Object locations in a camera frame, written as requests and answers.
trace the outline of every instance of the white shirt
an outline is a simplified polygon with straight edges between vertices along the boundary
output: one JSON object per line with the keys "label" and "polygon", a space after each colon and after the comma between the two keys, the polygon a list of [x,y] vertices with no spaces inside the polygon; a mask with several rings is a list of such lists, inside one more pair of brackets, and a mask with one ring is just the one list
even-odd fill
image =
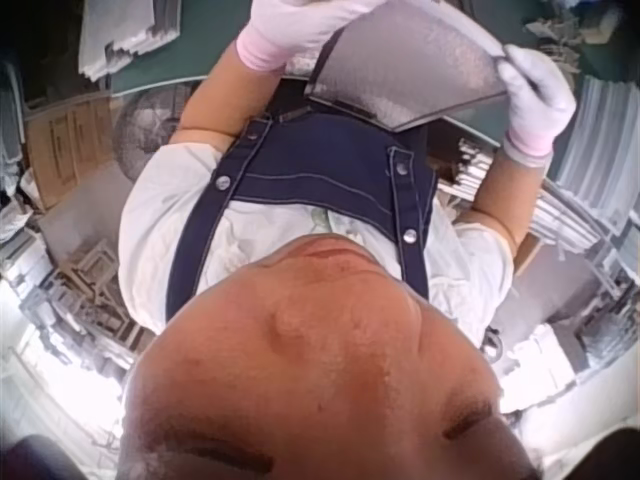
{"label": "white shirt", "polygon": [[[158,334],[165,328],[169,270],[180,234],[221,157],[205,144],[167,145],[149,161],[125,205],[119,246],[122,295],[133,318]],[[362,221],[306,205],[232,201],[213,237],[198,293],[314,233],[350,238],[401,278],[395,245]],[[452,225],[434,200],[425,262],[430,303],[479,345],[511,286],[513,260],[506,241],[479,224]]]}

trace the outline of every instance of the cardboard box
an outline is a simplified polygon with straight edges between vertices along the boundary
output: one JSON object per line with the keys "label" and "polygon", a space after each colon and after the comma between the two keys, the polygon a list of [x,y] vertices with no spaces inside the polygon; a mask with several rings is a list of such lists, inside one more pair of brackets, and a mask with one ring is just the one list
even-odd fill
{"label": "cardboard box", "polygon": [[45,209],[113,158],[109,99],[82,97],[32,112],[27,149]]}
{"label": "cardboard box", "polygon": [[45,208],[77,185],[67,112],[51,112],[27,122],[27,150]]}

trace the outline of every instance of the navy overalls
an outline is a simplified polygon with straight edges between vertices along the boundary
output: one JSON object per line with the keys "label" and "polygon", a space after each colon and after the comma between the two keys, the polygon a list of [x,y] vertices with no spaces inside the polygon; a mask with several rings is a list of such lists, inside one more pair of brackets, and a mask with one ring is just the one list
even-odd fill
{"label": "navy overalls", "polygon": [[311,205],[372,225],[396,245],[403,280],[428,299],[424,249],[436,188],[424,127],[391,135],[331,113],[253,120],[187,219],[169,276],[167,321],[196,294],[231,200]]}

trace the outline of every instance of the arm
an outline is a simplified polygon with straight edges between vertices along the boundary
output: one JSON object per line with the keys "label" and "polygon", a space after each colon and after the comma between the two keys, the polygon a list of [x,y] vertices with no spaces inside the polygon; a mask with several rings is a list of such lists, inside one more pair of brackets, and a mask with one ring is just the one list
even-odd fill
{"label": "arm", "polygon": [[207,143],[224,153],[245,124],[264,111],[281,73],[247,67],[234,42],[189,99],[170,143]]}
{"label": "arm", "polygon": [[262,113],[296,53],[386,0],[254,0],[251,20],[191,97],[171,143],[207,143],[225,152]]}
{"label": "arm", "polygon": [[573,94],[556,65],[545,55],[505,47],[498,73],[510,98],[509,132],[496,153],[471,210],[458,222],[479,223],[502,236],[512,254],[527,235],[553,141],[576,108]]}
{"label": "arm", "polygon": [[498,150],[471,210],[457,221],[479,223],[496,231],[515,257],[529,231],[544,172],[544,168],[524,167]]}

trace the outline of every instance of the workbench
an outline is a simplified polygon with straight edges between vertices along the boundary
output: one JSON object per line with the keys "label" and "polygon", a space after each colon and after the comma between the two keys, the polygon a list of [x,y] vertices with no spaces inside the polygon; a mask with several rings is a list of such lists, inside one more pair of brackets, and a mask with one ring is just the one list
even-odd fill
{"label": "workbench", "polygon": [[[548,17],[540,0],[464,0],[475,20],[502,43],[535,48],[538,38],[523,25]],[[251,0],[183,0],[181,34],[170,44],[145,54],[111,78],[114,95],[163,84],[203,79],[249,18]],[[630,34],[617,31],[607,45],[578,48],[583,74],[605,80],[626,80],[631,52]],[[502,99],[457,112],[447,120],[491,143],[501,142],[507,128],[507,101]],[[558,139],[556,157],[562,158],[571,128]],[[548,176],[555,178],[560,161]]]}

